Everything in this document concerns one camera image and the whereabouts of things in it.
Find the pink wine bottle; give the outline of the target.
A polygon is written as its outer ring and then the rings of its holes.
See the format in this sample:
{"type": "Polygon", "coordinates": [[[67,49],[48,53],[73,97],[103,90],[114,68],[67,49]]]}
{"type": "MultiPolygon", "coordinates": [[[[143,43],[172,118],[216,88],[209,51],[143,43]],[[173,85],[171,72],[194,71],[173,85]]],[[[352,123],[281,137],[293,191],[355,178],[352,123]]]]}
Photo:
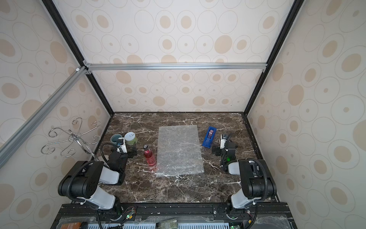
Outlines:
{"type": "Polygon", "coordinates": [[[144,156],[145,159],[147,161],[147,164],[149,166],[149,169],[152,172],[156,172],[157,171],[157,167],[156,167],[156,159],[155,159],[155,155],[153,153],[153,151],[150,149],[150,147],[148,145],[144,145],[143,146],[143,150],[144,150],[144,156]]]}

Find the bubble wrap sheet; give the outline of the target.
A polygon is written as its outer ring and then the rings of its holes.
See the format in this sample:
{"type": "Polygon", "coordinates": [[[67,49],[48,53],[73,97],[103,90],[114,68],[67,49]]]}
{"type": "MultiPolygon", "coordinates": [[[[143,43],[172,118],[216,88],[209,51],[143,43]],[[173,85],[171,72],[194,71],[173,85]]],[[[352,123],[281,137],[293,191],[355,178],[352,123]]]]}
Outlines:
{"type": "Polygon", "coordinates": [[[157,146],[158,177],[204,173],[196,125],[159,127],[157,146]]]}

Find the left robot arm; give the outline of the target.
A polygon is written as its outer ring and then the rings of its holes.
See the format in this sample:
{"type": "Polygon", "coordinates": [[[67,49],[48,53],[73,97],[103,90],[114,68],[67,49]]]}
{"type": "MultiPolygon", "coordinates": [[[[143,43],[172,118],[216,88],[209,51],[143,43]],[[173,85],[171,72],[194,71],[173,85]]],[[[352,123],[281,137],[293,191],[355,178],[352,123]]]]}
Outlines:
{"type": "Polygon", "coordinates": [[[101,147],[105,145],[114,148],[109,158],[103,161],[78,161],[59,183],[58,194],[95,210],[112,211],[119,217],[123,214],[120,199],[107,193],[100,184],[123,184],[129,153],[124,145],[105,143],[101,147]]]}

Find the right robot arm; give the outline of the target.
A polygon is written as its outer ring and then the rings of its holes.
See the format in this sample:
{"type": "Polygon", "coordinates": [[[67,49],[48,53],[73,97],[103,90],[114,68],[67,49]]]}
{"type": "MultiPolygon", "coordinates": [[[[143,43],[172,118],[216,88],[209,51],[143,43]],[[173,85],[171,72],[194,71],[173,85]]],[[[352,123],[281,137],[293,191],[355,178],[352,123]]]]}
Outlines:
{"type": "Polygon", "coordinates": [[[236,159],[237,145],[231,141],[221,143],[215,153],[221,156],[222,171],[240,177],[241,189],[231,195],[227,201],[226,212],[247,209],[262,203],[277,194],[275,181],[263,159],[236,159]]]}

